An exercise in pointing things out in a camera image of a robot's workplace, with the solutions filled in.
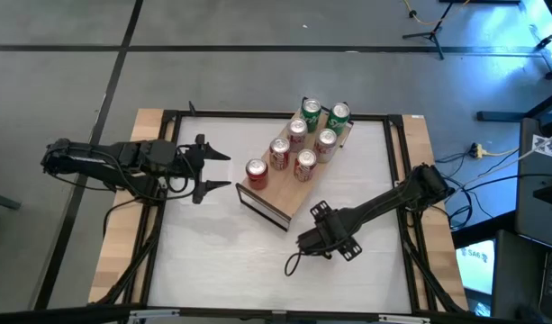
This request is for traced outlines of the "black desk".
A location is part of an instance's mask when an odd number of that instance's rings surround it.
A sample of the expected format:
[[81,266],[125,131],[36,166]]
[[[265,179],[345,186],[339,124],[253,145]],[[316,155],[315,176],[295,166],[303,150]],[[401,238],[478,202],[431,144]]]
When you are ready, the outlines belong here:
[[527,112],[481,111],[476,119],[520,125],[513,227],[522,236],[552,247],[552,157],[532,148],[534,134],[552,139],[552,95]]

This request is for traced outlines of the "printed paper sheet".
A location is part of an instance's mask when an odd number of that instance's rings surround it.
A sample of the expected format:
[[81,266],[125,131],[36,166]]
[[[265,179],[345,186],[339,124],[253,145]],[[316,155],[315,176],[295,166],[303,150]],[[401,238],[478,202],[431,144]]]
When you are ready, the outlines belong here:
[[532,148],[536,153],[552,158],[552,139],[534,134],[532,138]]

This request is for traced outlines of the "silver Diet Coke can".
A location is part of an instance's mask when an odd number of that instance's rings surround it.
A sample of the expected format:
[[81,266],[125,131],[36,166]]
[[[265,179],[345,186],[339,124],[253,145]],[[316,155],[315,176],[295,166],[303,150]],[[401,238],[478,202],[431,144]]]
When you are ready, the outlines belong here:
[[292,119],[287,124],[287,138],[292,152],[299,152],[304,148],[305,139],[308,134],[306,121],[301,118]]
[[332,159],[337,141],[338,136],[334,130],[320,130],[313,147],[318,163],[328,163]]

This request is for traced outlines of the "computer monitor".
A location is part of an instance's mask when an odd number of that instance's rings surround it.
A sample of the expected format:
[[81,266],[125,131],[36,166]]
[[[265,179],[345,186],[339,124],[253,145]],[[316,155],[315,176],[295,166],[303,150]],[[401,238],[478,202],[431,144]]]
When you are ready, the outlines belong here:
[[463,286],[492,294],[495,241],[486,240],[456,250],[457,265]]

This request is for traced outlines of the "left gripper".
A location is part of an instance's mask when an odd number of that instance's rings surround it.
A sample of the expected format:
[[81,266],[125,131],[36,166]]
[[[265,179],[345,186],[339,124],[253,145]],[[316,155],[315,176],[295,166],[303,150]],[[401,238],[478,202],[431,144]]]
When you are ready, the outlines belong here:
[[197,134],[193,144],[180,145],[178,150],[186,167],[185,173],[194,180],[195,186],[192,191],[192,202],[194,204],[200,204],[209,192],[231,184],[231,181],[206,180],[204,182],[202,180],[202,170],[206,159],[231,160],[231,157],[222,154],[211,146],[206,146],[203,134]]

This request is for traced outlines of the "silver aluminium extrusion bar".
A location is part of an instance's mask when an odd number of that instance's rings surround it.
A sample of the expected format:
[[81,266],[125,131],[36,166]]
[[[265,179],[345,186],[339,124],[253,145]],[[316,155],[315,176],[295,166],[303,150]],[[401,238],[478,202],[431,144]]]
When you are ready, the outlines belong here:
[[132,310],[126,324],[145,324],[147,320],[179,316],[179,309]]
[[394,314],[379,314],[378,321],[390,324],[431,324],[429,318]]

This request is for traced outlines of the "green Sprite can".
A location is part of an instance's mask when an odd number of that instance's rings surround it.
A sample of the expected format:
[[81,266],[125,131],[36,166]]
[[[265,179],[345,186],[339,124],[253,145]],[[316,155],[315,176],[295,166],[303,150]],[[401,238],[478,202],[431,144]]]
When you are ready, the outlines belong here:
[[321,115],[320,102],[316,99],[304,98],[300,115],[307,125],[307,131],[315,132]]
[[350,118],[350,109],[346,103],[336,103],[329,112],[326,127],[339,137]]

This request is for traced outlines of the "black tripod stand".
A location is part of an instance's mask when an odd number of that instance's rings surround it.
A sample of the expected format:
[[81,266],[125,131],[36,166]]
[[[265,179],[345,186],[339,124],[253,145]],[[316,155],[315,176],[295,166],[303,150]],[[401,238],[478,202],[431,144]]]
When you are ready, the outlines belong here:
[[442,49],[442,47],[439,43],[438,33],[441,30],[442,23],[446,20],[446,18],[448,16],[448,13],[450,12],[453,4],[448,3],[448,6],[446,7],[445,11],[438,18],[437,21],[424,22],[417,16],[417,11],[412,8],[411,4],[409,3],[409,0],[403,0],[403,2],[404,2],[405,7],[408,11],[408,17],[410,19],[413,19],[415,22],[417,22],[421,25],[431,26],[431,30],[426,31],[426,32],[404,34],[402,36],[402,39],[403,40],[409,40],[409,39],[415,39],[415,38],[423,38],[424,40],[427,40],[427,41],[431,42],[435,46],[435,49],[436,49],[436,51],[438,53],[438,56],[439,56],[439,59],[444,60],[445,57],[444,57],[443,49]]

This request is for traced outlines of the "black table frame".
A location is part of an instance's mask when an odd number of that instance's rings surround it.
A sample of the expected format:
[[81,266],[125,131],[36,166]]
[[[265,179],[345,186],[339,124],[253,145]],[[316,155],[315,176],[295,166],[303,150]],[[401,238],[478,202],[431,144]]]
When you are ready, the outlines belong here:
[[[261,119],[261,120],[288,120],[292,117],[289,112],[241,112],[241,111],[179,111],[165,110],[176,114],[175,131],[176,136],[179,133],[181,120],[184,117],[201,118],[241,118],[241,119]],[[407,167],[411,165],[407,149],[405,133],[403,130],[403,116],[396,114],[358,114],[354,117],[355,121],[361,122],[386,122],[390,128],[391,134],[387,137],[388,160],[393,176],[398,179],[407,173]],[[443,212],[444,205],[438,204],[436,209]],[[412,294],[412,310],[414,312],[442,312],[443,303],[436,295],[436,290],[428,284],[419,266],[412,261],[412,256],[407,251],[408,248],[417,248],[421,255],[421,261],[429,266],[427,249],[422,231],[421,217],[415,217],[410,213],[399,211],[397,213],[400,235],[410,237],[410,243],[403,246],[403,263],[405,274],[408,276],[407,283],[409,291]]]

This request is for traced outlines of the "red Coca-Cola can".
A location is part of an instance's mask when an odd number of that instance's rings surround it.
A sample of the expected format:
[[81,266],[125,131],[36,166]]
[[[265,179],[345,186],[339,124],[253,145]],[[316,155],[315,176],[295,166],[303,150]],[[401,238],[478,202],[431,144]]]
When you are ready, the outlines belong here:
[[300,182],[312,179],[314,168],[317,166],[317,157],[310,149],[302,149],[297,153],[294,162],[294,177]]
[[285,170],[289,165],[290,142],[286,138],[278,137],[271,141],[269,146],[269,161],[275,170]]
[[249,186],[254,190],[262,190],[268,183],[268,165],[261,158],[252,158],[246,164]]

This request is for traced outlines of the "wooden table side board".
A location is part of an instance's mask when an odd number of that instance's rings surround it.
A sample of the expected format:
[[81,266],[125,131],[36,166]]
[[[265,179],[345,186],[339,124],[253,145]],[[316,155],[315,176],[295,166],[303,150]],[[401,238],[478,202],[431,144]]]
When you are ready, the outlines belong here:
[[[411,165],[434,165],[435,159],[424,116],[405,114],[403,130]],[[429,208],[422,215],[421,225],[431,272],[453,301],[467,311],[466,294],[457,265],[448,216],[436,208]]]
[[[175,137],[176,114],[158,109],[140,109],[131,132],[131,140],[171,140]],[[107,221],[95,277],[88,296],[97,302],[108,293],[148,239],[157,218],[156,206],[131,201],[129,193],[115,195]]]

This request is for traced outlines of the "light wooden board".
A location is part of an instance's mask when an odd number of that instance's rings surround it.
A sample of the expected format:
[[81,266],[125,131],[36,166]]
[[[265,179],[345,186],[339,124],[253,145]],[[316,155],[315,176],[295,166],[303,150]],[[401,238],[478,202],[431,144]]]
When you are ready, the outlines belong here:
[[[321,106],[321,115],[317,129],[313,133],[308,132],[303,149],[310,149],[314,152],[313,147],[318,133],[322,129],[328,129],[326,127],[326,121],[328,120],[330,109]],[[289,121],[295,118],[301,118],[300,113],[301,108]],[[343,132],[338,137],[334,154],[343,146],[345,139],[349,135],[353,125],[350,118],[344,127]],[[287,124],[279,135],[274,137],[274,139],[278,137],[287,139]],[[317,166],[313,171],[312,179],[307,182],[300,182],[294,177],[294,162],[298,152],[292,152],[290,150],[288,167],[285,170],[279,171],[275,170],[270,165],[269,146],[270,144],[268,145],[268,149],[265,154],[262,157],[259,157],[266,161],[268,165],[267,187],[262,190],[252,189],[249,186],[248,176],[246,176],[242,182],[236,184],[236,189],[240,201],[244,205],[248,206],[251,210],[255,211],[268,221],[274,223],[278,228],[287,231],[292,218],[300,209],[300,206],[303,204],[306,197],[308,197],[313,187],[318,183],[318,180],[325,173],[326,166],[330,163],[330,161],[328,163],[317,162]]]

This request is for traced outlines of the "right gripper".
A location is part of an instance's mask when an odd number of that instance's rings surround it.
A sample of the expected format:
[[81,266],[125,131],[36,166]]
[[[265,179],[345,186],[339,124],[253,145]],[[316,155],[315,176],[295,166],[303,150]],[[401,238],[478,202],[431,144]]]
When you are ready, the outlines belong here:
[[299,251],[306,256],[323,256],[337,250],[346,261],[357,257],[362,248],[357,242],[348,242],[348,219],[342,214],[330,214],[330,206],[320,201],[310,209],[315,228],[298,237]]

